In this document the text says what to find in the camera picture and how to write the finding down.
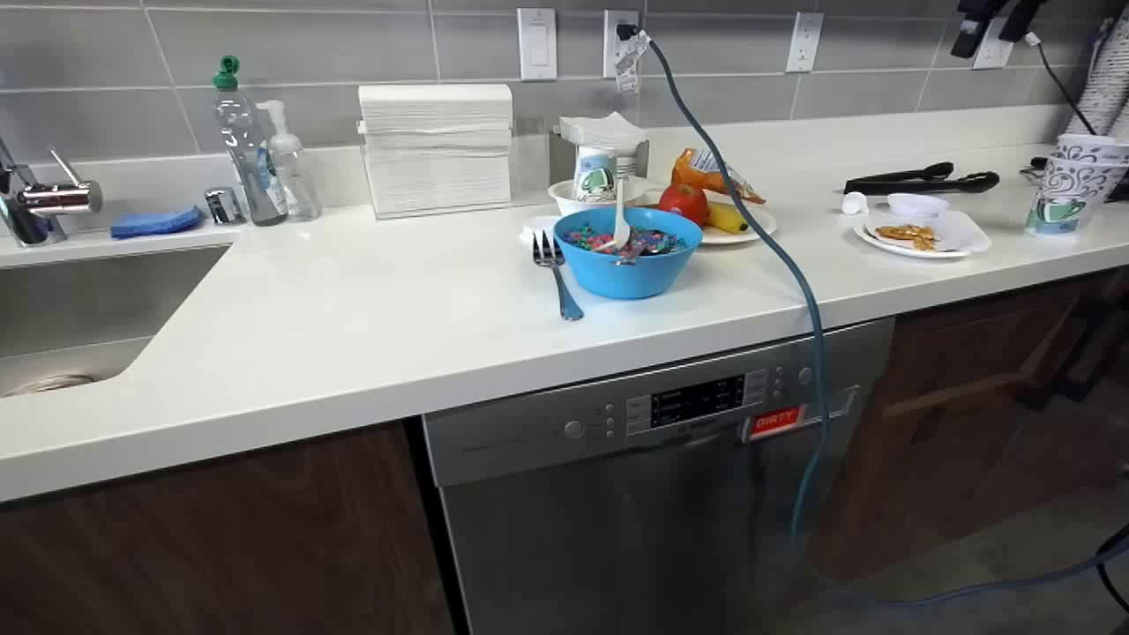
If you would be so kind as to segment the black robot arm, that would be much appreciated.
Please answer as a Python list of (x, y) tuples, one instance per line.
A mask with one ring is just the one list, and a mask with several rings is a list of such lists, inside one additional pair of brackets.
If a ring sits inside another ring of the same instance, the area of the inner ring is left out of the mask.
[(1005, 13), (998, 37), (1020, 43), (1044, 3), (1047, 0), (958, 0), (959, 26), (948, 54), (970, 59), (998, 13)]

